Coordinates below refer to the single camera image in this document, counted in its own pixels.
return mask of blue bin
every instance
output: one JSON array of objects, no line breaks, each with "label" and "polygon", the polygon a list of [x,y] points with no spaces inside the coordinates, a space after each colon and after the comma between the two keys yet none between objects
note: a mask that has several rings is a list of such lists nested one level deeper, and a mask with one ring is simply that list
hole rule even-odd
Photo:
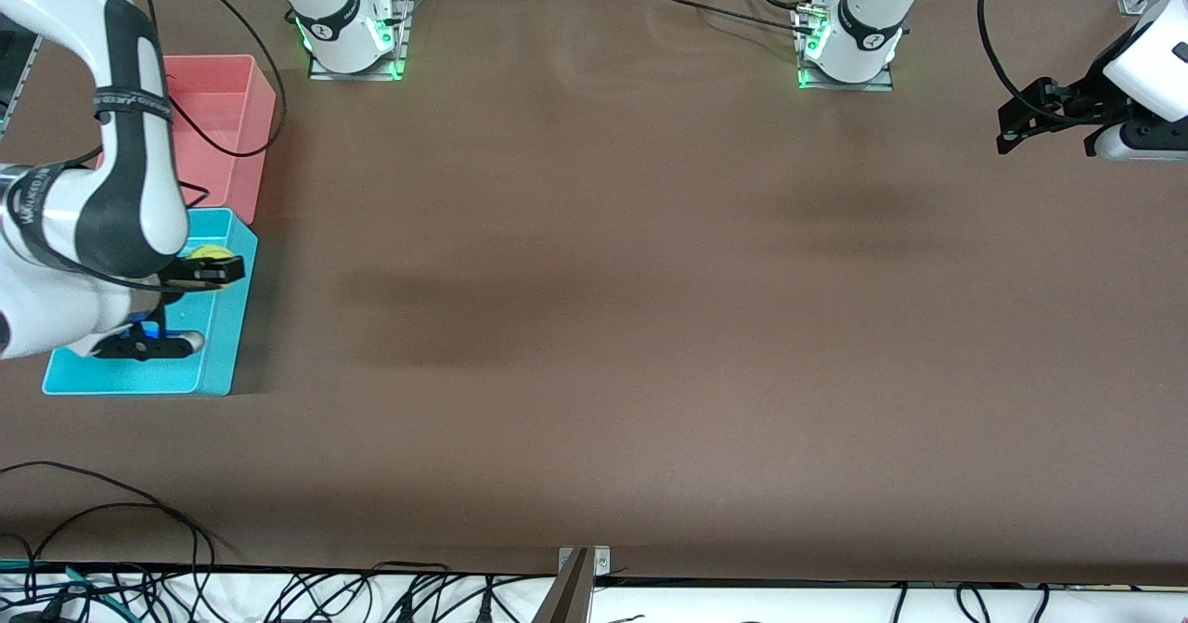
[{"label": "blue bin", "polygon": [[165,307],[170,331],[202,333],[206,345],[184,359],[112,360],[55,350],[42,390],[50,396],[226,396],[235,376],[247,292],[255,268],[257,239],[227,208],[190,210],[190,239],[182,256],[221,245],[244,257],[244,279],[219,291],[187,294]]}]

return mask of brown table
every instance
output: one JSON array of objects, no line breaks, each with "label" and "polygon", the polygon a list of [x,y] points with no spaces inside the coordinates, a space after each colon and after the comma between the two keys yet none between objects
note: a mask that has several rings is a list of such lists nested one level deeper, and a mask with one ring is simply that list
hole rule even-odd
[{"label": "brown table", "polygon": [[[291,103],[236,395],[48,398],[6,363],[0,462],[147,489],[227,562],[1188,578],[1188,175],[1076,132],[998,157],[973,0],[920,0],[891,95],[797,90],[788,36],[666,0],[434,0],[403,83],[310,83],[284,1],[232,1]],[[166,52],[255,52],[213,0],[157,5]],[[1127,25],[990,13],[1020,84]],[[34,71],[0,157],[93,146],[84,69]],[[0,496],[29,534],[115,499]],[[48,558],[188,541],[112,512]]]}]

